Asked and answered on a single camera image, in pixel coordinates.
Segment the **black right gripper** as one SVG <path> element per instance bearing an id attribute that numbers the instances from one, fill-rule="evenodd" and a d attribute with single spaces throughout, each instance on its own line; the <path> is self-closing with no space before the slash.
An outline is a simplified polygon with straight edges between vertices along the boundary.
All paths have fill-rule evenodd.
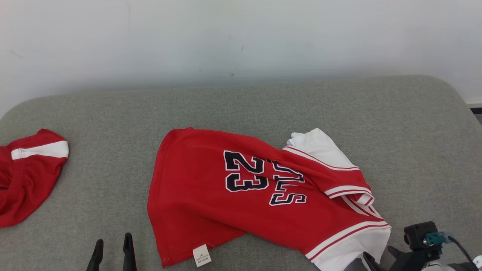
<path id="1" fill-rule="evenodd" d="M 427 263 L 440 259 L 441 248 L 427 248 L 403 252 L 393 246 L 387 247 L 395 261 L 390 271 L 421 271 Z M 369 271 L 383 271 L 383 268 L 368 252 L 363 252 L 363 264 Z"/>

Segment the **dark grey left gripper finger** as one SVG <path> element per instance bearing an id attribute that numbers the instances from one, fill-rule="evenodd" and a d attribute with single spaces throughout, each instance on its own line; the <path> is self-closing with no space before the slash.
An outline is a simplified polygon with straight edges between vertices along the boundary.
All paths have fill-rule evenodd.
<path id="1" fill-rule="evenodd" d="M 102 239 L 98 239 L 95 244 L 94 251 L 90 258 L 86 271 L 99 271 L 100 264 L 103 260 L 104 242 Z"/>
<path id="2" fill-rule="evenodd" d="M 123 271 L 137 271 L 136 257 L 134 251 L 133 237 L 131 233 L 126 233 L 124 237 L 124 261 L 123 261 Z"/>

